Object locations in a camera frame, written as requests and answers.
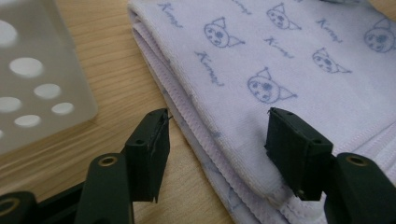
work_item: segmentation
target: perforated plastic container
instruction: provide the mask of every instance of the perforated plastic container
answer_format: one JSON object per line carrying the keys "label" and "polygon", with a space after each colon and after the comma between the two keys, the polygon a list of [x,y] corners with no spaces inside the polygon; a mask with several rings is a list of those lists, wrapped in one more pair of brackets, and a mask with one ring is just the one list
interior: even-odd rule
{"label": "perforated plastic container", "polygon": [[0,154],[96,112],[55,3],[0,0]]}

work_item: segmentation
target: cartoon face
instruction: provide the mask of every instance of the cartoon face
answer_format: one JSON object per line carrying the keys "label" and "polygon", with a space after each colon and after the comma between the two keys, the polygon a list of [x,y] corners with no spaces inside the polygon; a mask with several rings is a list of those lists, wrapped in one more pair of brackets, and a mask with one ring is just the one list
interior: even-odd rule
{"label": "cartoon face", "polygon": [[272,21],[272,23],[279,27],[280,29],[288,29],[290,26],[290,22],[288,17],[285,15],[285,13],[275,10],[275,9],[271,9],[269,11],[267,11],[267,15],[270,18],[270,20]]}
{"label": "cartoon face", "polygon": [[225,48],[230,41],[227,32],[216,24],[208,24],[205,26],[205,35],[212,44],[219,48]]}
{"label": "cartoon face", "polygon": [[251,93],[263,103],[274,103],[279,97],[279,86],[266,77],[252,77],[247,85]]}
{"label": "cartoon face", "polygon": [[367,46],[380,53],[385,53],[395,45],[395,36],[389,30],[383,28],[375,28],[370,30],[364,36]]}
{"label": "cartoon face", "polygon": [[315,64],[327,73],[338,72],[337,64],[327,55],[315,53],[313,56]]}

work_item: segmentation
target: folded towel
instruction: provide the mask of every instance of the folded towel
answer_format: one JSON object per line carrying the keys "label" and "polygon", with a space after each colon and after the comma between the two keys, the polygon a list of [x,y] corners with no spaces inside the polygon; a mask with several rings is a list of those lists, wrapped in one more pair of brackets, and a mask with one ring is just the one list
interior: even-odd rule
{"label": "folded towel", "polygon": [[371,7],[294,1],[130,2],[134,37],[238,223],[326,223],[265,154],[271,106],[361,152],[391,180],[396,24]]}

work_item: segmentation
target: wooden table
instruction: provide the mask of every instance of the wooden table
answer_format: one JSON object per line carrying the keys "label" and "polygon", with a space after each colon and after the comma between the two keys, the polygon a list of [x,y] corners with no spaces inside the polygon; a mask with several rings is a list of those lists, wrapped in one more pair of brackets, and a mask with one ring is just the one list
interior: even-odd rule
{"label": "wooden table", "polygon": [[[376,2],[396,19],[394,0],[389,0],[393,7]],[[166,107],[133,40],[126,0],[59,0],[58,4],[99,113],[90,121],[0,156],[0,195],[30,190],[42,201],[80,183],[92,159],[120,152],[146,113]],[[136,222],[232,222],[173,121],[170,137],[160,201],[135,203]]]}

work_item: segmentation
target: cartoon character print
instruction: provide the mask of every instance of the cartoon character print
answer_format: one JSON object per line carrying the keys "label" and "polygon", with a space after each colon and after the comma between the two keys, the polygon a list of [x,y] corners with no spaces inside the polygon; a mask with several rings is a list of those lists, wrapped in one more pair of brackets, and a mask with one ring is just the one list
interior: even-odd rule
{"label": "cartoon character print", "polygon": [[282,30],[301,30],[301,27],[290,21],[285,14],[283,3],[267,11],[271,22]]}
{"label": "cartoon character print", "polygon": [[395,39],[396,36],[390,30],[390,21],[387,19],[377,22],[373,29],[364,35],[366,45],[378,53],[386,53],[392,49],[396,49]]}
{"label": "cartoon character print", "polygon": [[273,104],[278,100],[297,97],[296,94],[274,82],[267,67],[257,73],[255,77],[251,77],[247,82],[247,86],[251,93],[265,104]]}
{"label": "cartoon character print", "polygon": [[338,63],[336,63],[325,48],[318,50],[312,55],[315,64],[327,73],[351,73]]}
{"label": "cartoon character print", "polygon": [[245,44],[244,41],[228,34],[226,31],[224,17],[207,24],[204,30],[206,38],[218,48],[222,49],[239,44]]}

